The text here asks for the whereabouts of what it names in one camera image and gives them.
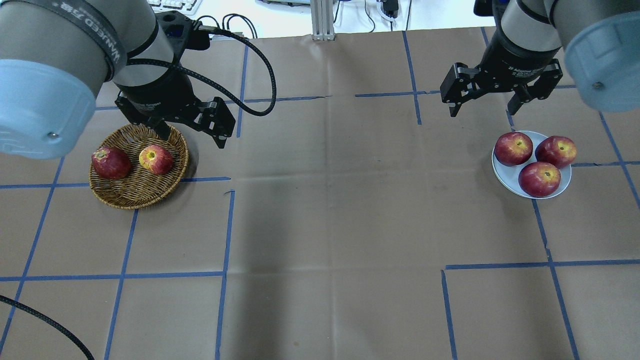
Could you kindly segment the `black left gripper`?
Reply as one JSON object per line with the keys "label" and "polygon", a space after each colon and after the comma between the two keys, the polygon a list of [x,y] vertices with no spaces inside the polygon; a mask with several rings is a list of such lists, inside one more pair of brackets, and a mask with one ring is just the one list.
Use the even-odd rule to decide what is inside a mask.
{"label": "black left gripper", "polygon": [[119,84],[118,88],[115,104],[126,119],[153,130],[162,141],[168,141],[172,133],[167,122],[205,133],[220,150],[233,135],[236,119],[225,101],[219,96],[210,101],[199,100],[185,73],[168,70],[148,84]]}

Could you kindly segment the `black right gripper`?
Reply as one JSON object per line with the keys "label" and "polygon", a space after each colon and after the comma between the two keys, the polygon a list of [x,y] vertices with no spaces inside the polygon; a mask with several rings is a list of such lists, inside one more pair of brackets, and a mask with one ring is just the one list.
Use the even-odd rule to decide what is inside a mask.
{"label": "black right gripper", "polygon": [[496,30],[476,67],[454,63],[439,87],[441,102],[456,117],[462,105],[490,92],[514,92],[507,112],[514,116],[532,100],[546,100],[563,77],[558,49],[535,51]]}

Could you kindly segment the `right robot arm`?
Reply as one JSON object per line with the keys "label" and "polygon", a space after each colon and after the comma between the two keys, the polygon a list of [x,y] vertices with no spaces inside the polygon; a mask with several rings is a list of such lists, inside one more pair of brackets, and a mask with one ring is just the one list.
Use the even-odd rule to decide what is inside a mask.
{"label": "right robot arm", "polygon": [[496,28],[479,64],[454,63],[440,88],[451,117],[489,93],[512,92],[507,111],[545,100],[565,73],[581,100],[605,113],[639,107],[637,0],[476,0]]}

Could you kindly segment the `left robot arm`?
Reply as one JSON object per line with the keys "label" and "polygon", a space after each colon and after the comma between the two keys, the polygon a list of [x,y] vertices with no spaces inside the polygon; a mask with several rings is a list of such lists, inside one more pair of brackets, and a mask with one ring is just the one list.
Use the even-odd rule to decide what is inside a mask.
{"label": "left robot arm", "polygon": [[37,160],[71,152],[96,111],[103,84],[118,109],[160,139],[186,125],[224,148],[236,119],[216,96],[202,101],[180,68],[185,50],[206,50],[201,23],[145,0],[1,2],[0,148]]}

